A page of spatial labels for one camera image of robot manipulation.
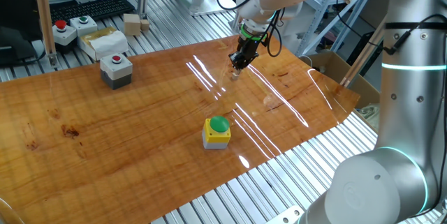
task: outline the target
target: cardboard box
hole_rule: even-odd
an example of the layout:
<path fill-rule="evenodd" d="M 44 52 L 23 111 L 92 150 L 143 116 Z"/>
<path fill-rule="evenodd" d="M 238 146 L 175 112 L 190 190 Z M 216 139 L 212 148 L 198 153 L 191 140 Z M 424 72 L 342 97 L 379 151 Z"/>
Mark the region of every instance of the cardboard box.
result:
<path fill-rule="evenodd" d="M 309 56 L 312 59 L 313 67 L 325 69 L 324 75 L 330 77 L 332 80 L 340 83 L 343 77 L 351 68 L 345 60 L 334 52 L 325 52 Z M 307 65 L 310 62 L 306 58 L 301 58 Z M 356 108 L 364 108 L 372 103 L 380 103 L 380 92 L 377 91 L 365 78 L 359 76 L 349 88 L 360 95 Z"/>
<path fill-rule="evenodd" d="M 109 56 L 111 54 L 117 54 L 126 52 L 128 49 L 127 46 L 127 39 L 125 39 L 124 35 L 122 35 L 122 40 L 110 40 L 112 46 L 110 46 L 108 49 L 115 50 L 115 52 L 109 52 L 108 54 L 100 54 L 95 51 L 93 46 L 91 46 L 91 40 L 95 40 L 97 38 L 103 37 L 103 36 L 109 36 L 116 32 L 116 29 L 113 27 L 107 27 L 98 31 L 95 31 L 93 33 L 84 35 L 80 37 L 80 44 L 79 48 L 83 50 L 87 55 L 89 55 L 90 58 L 92 58 L 94 61 L 99 61 L 102 57 Z"/>

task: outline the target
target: gray base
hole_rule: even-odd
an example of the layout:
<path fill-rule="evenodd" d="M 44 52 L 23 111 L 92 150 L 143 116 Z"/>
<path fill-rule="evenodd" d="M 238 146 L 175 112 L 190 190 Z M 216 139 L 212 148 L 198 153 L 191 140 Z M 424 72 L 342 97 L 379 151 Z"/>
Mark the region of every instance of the gray base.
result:
<path fill-rule="evenodd" d="M 228 146 L 227 143 L 208 143 L 205 140 L 205 130 L 202 130 L 202 140 L 205 149 L 225 149 Z"/>
<path fill-rule="evenodd" d="M 104 70 L 101 70 L 101 79 L 113 90 L 128 85 L 132 82 L 132 74 L 118 78 L 117 80 L 111 80 Z"/>
<path fill-rule="evenodd" d="M 59 43 L 55 43 L 55 45 L 56 45 L 56 51 L 61 52 L 63 54 L 67 54 L 70 51 L 72 51 L 76 45 L 78 45 L 78 40 L 77 39 L 72 40 L 67 45 L 60 45 Z"/>
<path fill-rule="evenodd" d="M 178 0 L 182 6 L 184 6 L 190 15 L 208 15 L 214 13 L 225 12 L 218 4 L 216 0 L 204 0 L 204 2 L 200 6 L 192 6 L 192 0 Z M 225 8 L 232 8 L 236 6 L 236 3 L 233 0 L 219 0 L 221 5 Z"/>

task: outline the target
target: control box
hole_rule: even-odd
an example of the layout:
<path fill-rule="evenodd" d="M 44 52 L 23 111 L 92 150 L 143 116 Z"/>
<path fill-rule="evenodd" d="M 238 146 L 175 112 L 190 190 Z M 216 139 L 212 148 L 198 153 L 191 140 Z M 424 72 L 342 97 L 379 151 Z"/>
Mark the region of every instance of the control box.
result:
<path fill-rule="evenodd" d="M 76 29 L 63 20 L 56 21 L 52 27 L 56 50 L 67 53 L 76 45 Z"/>
<path fill-rule="evenodd" d="M 81 36 L 98 31 L 98 25 L 89 15 L 71 18 L 70 26 L 76 29 L 78 33 L 78 40 L 80 40 Z"/>
<path fill-rule="evenodd" d="M 132 63 L 123 54 L 114 54 L 99 61 L 101 79 L 111 88 L 118 89 L 132 82 Z"/>

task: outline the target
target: emergency stop button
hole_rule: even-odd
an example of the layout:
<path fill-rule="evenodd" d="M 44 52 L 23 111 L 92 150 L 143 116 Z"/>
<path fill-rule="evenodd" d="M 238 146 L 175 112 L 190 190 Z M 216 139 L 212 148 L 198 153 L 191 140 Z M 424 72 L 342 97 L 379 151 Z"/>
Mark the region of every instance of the emergency stop button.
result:
<path fill-rule="evenodd" d="M 64 20 L 59 20 L 54 23 L 56 25 L 57 31 L 64 32 L 66 30 L 67 22 Z"/>
<path fill-rule="evenodd" d="M 121 63 L 121 57 L 120 57 L 120 56 L 113 56 L 113 57 L 112 57 L 112 62 L 113 62 L 114 64 L 119 64 L 119 63 Z"/>

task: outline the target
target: green button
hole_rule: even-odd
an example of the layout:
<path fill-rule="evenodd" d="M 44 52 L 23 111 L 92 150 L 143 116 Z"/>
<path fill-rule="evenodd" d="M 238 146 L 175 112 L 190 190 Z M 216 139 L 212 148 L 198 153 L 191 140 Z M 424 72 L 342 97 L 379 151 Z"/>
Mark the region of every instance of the green button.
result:
<path fill-rule="evenodd" d="M 212 117 L 210 126 L 218 133 L 225 133 L 230 128 L 230 122 L 223 116 Z"/>

